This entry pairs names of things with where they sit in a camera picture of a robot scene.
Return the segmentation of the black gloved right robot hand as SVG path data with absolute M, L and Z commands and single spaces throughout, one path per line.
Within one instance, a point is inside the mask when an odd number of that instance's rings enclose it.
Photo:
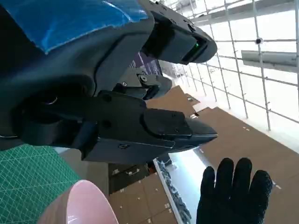
M 262 224 L 273 182 L 264 170 L 251 175 L 252 163 L 224 158 L 217 170 L 208 166 L 200 186 L 198 224 Z

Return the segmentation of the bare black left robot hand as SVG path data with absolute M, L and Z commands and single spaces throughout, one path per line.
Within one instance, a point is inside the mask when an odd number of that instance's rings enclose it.
M 215 41 L 150 0 L 3 0 L 0 148 L 74 148 L 86 161 L 145 163 L 215 139 L 182 112 L 149 109 L 171 80 L 130 64 L 138 53 L 187 65 Z

